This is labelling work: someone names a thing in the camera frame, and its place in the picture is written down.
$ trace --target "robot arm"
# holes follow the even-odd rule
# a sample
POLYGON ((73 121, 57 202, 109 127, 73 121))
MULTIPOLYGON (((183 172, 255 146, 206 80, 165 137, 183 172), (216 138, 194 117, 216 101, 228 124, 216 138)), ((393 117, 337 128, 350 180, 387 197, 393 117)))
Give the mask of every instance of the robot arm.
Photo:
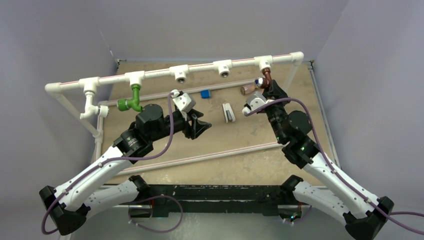
POLYGON ((294 175, 284 184, 289 186, 285 192, 292 193, 297 201, 315 206, 338 220, 355 239, 372 240, 387 218, 371 204, 389 214, 394 203, 388 197, 379 198, 369 192, 338 168, 327 155, 324 158, 321 147, 307 135, 312 130, 308 115, 297 110, 286 112, 284 106, 290 100, 298 100, 289 98, 270 75, 258 78, 256 84, 264 89, 263 93, 257 91, 246 100, 242 111, 244 115, 265 113, 278 143, 288 143, 282 148, 285 157, 320 180, 332 194, 294 175))
POLYGON ((74 232, 88 218, 105 209, 145 197, 148 185, 137 176, 120 185, 96 190, 136 163, 137 158, 150 153, 154 141, 169 136, 171 129, 173 133, 183 132, 186 138, 193 140, 212 126, 199 120, 203 113, 193 109, 196 102, 190 95, 173 90, 171 96, 176 108, 174 112, 170 110, 172 117, 164 117, 162 108, 157 104, 145 106, 129 129, 99 159, 71 180, 56 188, 46 186, 39 192, 46 209, 51 208, 49 214, 61 235, 74 232))

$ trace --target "green elbow fitting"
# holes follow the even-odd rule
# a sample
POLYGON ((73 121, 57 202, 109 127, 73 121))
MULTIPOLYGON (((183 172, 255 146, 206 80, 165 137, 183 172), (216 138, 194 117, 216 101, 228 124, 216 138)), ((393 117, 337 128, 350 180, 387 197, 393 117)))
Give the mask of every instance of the green elbow fitting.
POLYGON ((143 111, 143 107, 140 106, 140 85, 134 84, 131 86, 132 98, 131 99, 119 99, 116 103, 119 111, 124 112, 133 109, 136 112, 143 111))

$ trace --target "white wall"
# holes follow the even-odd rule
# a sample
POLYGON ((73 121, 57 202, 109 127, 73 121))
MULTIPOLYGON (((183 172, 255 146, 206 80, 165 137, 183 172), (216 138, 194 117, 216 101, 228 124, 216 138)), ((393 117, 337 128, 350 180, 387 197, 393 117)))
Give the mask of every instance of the white wall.
POLYGON ((348 0, 91 0, 116 58, 214 60, 303 51, 315 59, 348 0))
MULTIPOLYGON (((45 210, 38 192, 76 175, 93 153, 90 134, 44 85, 114 71, 83 1, 0 2, 1 239, 57 239, 41 233, 45 210)), ((108 92, 101 89, 99 99, 108 92)))
MULTIPOLYGON (((343 169, 424 212, 424 2, 351 0, 315 62, 343 169)), ((409 223, 423 230, 423 220, 409 223)), ((422 239, 388 223, 379 239, 422 239)))

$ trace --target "white pvc pipe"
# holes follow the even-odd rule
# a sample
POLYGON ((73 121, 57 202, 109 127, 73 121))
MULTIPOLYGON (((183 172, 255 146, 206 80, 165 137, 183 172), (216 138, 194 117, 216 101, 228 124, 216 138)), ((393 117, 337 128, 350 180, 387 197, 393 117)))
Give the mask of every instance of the white pvc pipe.
POLYGON ((104 76, 98 79, 98 83, 100 85, 108 85, 108 84, 114 84, 116 82, 125 82, 126 79, 127 77, 124 74, 115 75, 115 76, 104 76))
POLYGON ((304 60, 304 54, 303 52, 300 52, 300 51, 292 53, 291 56, 292 56, 291 62, 293 63, 293 65, 291 65, 290 71, 288 72, 284 85, 282 86, 282 89, 286 92, 288 91, 289 87, 292 85, 296 72, 298 71, 299 66, 302 64, 302 61, 304 60))
MULTIPOLYGON (((246 66, 258 66, 259 62, 262 59, 268 58, 269 56, 258 56, 255 58, 247 58, 247 59, 239 59, 239 60, 231 60, 231 68, 237 68, 237 67, 246 67, 246 66)), ((289 54, 284 55, 276 55, 272 56, 272 63, 273 64, 288 64, 288 63, 295 63, 295 62, 302 62, 303 60, 303 53, 302 52, 292 52, 289 54)), ((196 65, 190 65, 188 66, 188 72, 201 72, 201 71, 210 71, 215 70, 215 66, 213 63, 205 63, 205 64, 196 64, 196 65)), ((173 76, 173 72, 170 71, 170 69, 159 69, 159 70, 153 70, 153 71, 146 71, 144 72, 144 78, 145 79, 151 79, 151 78, 158 78, 158 77, 164 77, 164 76, 173 76)), ((99 85, 107 85, 107 84, 114 84, 114 83, 121 83, 121 82, 128 82, 128 76, 125 75, 115 75, 115 76, 106 76, 106 77, 99 77, 98 78, 98 84, 99 85)), ((70 90, 70 89, 77 89, 77 88, 84 88, 84 82, 80 81, 72 81, 72 82, 57 82, 55 83, 49 83, 50 87, 46 88, 46 91, 49 93, 61 93, 62 91, 70 90)))
POLYGON ((255 152, 255 151, 272 149, 272 148, 277 148, 277 147, 281 148, 281 147, 283 147, 283 145, 278 144, 276 142, 270 142, 270 143, 255 145, 255 146, 237 148, 237 149, 233 149, 233 150, 220 151, 220 152, 215 152, 215 153, 210 153, 210 154, 205 154, 205 155, 199 155, 199 156, 193 156, 193 157, 187 157, 187 158, 182 158, 182 159, 177 159, 177 160, 158 162, 158 163, 153 163, 153 164, 148 164, 148 165, 143 165, 143 166, 130 167, 130 168, 126 168, 126 169, 122 170, 121 172, 119 172, 117 174, 117 176, 129 175, 129 174, 134 174, 134 173, 139 173, 139 172, 147 172, 147 171, 156 170, 156 169, 169 168, 169 167, 178 166, 178 165, 191 164, 191 163, 206 161, 206 160, 210 160, 210 159, 217 159, 217 158, 223 158, 223 157, 228 157, 228 156, 234 156, 234 155, 237 155, 237 154, 251 153, 251 152, 255 152))
POLYGON ((80 112, 69 102, 69 100, 62 94, 59 97, 56 97, 56 100, 67 109, 72 116, 74 116, 93 136, 97 136, 99 132, 97 129, 85 119, 80 119, 80 112))
POLYGON ((100 158, 100 156, 102 155, 102 145, 103 145, 103 120, 105 118, 101 117, 101 116, 97 116, 97 131, 99 133, 101 133, 101 135, 97 136, 94 139, 95 142, 95 147, 94 147, 94 161, 96 161, 97 159, 100 158))
MULTIPOLYGON (((184 93, 187 93, 187 94, 193 94, 193 93, 199 93, 203 90, 218 90, 218 89, 232 88, 232 87, 237 87, 237 86, 243 86, 243 85, 246 85, 246 84, 251 84, 253 82, 254 82, 254 79, 242 80, 242 81, 233 81, 233 82, 220 83, 220 84, 209 85, 209 86, 193 87, 193 88, 184 89, 182 91, 184 93)), ((168 96, 168 94, 169 94, 169 92, 162 92, 162 93, 144 95, 144 96, 140 97, 140 101, 166 98, 168 96)), ((116 106, 117 100, 101 101, 98 104, 102 105, 102 106, 116 106)))
POLYGON ((98 111, 98 107, 93 105, 93 98, 94 98, 94 93, 91 91, 88 91, 85 93, 85 112, 81 113, 79 115, 80 119, 87 119, 93 115, 96 114, 96 112, 98 111))
POLYGON ((188 71, 190 73, 210 71, 214 69, 215 69, 215 66, 213 63, 196 64, 196 65, 188 66, 188 71))

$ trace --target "wooden surface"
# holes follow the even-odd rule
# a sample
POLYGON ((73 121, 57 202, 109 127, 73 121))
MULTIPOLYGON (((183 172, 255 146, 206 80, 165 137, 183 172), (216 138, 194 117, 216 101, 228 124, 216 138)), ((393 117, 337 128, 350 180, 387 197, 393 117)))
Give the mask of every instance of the wooden surface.
MULTIPOLYGON (((117 74, 133 71, 150 71, 164 69, 185 63, 121 63, 117 74)), ((274 65, 272 77, 280 86, 283 85, 289 65, 274 65)), ((162 77, 143 81, 140 95, 169 92, 173 89, 208 86, 213 84, 234 82, 259 77, 257 66, 240 67, 231 70, 227 78, 221 78, 215 71, 198 72, 187 76, 184 84, 175 82, 173 77, 162 77)), ((330 154, 329 141, 325 132, 324 123, 315 95, 309 71, 302 65, 292 85, 287 91, 288 95, 303 101, 312 114, 312 119, 317 127, 318 136, 324 150, 330 154)), ((117 83, 113 86, 111 100, 131 97, 128 83, 117 83)), ((200 93, 193 93, 196 100, 194 109, 204 113, 202 121, 212 123, 212 128, 204 132, 198 139, 190 140, 179 132, 174 135, 169 150, 160 158, 139 161, 134 166, 159 163, 203 154, 210 154, 258 144, 275 142, 275 136, 265 114, 255 114, 245 117, 242 114, 243 105, 248 96, 240 93, 240 87, 231 87, 211 91, 210 99, 201 99, 200 93), (222 109, 223 103, 230 103, 235 113, 235 122, 226 123, 222 109)), ((163 108, 164 115, 168 115, 166 98, 144 101, 141 104, 155 103, 163 108)), ((302 110, 295 102, 286 105, 287 112, 302 110)), ((137 112, 133 110, 120 112, 111 106, 109 116, 104 120, 104 142, 102 153, 128 129, 135 120, 137 112)), ((149 156, 160 152, 167 143, 168 138, 163 138, 153 144, 154 151, 149 156)), ((181 166, 157 169, 139 173, 150 184, 229 184, 229 185, 280 185, 290 175, 297 175, 313 185, 322 185, 317 179, 291 164, 281 152, 281 148, 256 151, 252 153, 206 160, 181 166)), ((119 184, 128 179, 130 175, 116 176, 109 184, 119 184)))

